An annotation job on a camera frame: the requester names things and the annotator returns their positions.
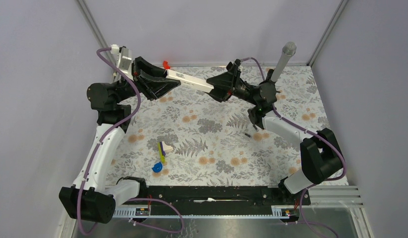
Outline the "white remote control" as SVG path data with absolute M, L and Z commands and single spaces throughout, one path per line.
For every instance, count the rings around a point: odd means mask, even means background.
M 188 74 L 180 73 L 171 69 L 165 70 L 165 77 L 168 79 L 178 80 L 181 82 L 181 85 L 209 93 L 214 89 L 214 86 L 207 83 L 206 80 L 197 78 Z

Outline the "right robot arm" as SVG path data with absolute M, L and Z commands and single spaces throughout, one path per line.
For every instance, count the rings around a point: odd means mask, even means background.
M 276 82 L 284 67 L 276 66 L 269 70 L 262 82 L 252 85 L 241 79 L 241 63 L 240 59 L 230 62 L 226 72 L 208 78 L 206 82 L 213 86 L 208 94 L 218 102 L 225 102 L 234 96 L 253 104 L 254 107 L 248 110 L 253 125 L 274 132 L 299 146 L 301 169 L 278 184 L 279 200 L 291 204 L 297 199 L 299 192 L 324 181 L 343 178 L 347 167 L 335 134 L 328 128 L 317 132 L 306 129 L 276 110 Z

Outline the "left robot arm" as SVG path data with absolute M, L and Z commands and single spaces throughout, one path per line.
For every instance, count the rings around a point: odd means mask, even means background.
M 97 127 L 87 159 L 71 186 L 62 187 L 59 199 L 68 215 L 78 222 L 108 223 L 116 208 L 130 199 L 136 203 L 149 202 L 145 180 L 125 177 L 106 188 L 105 180 L 111 161 L 132 117 L 139 106 L 123 105 L 123 100 L 146 96 L 158 99 L 178 87 L 180 81 L 167 79 L 165 70 L 151 65 L 143 58 L 114 65 L 120 79 L 113 83 L 93 83 L 87 98 L 98 112 Z

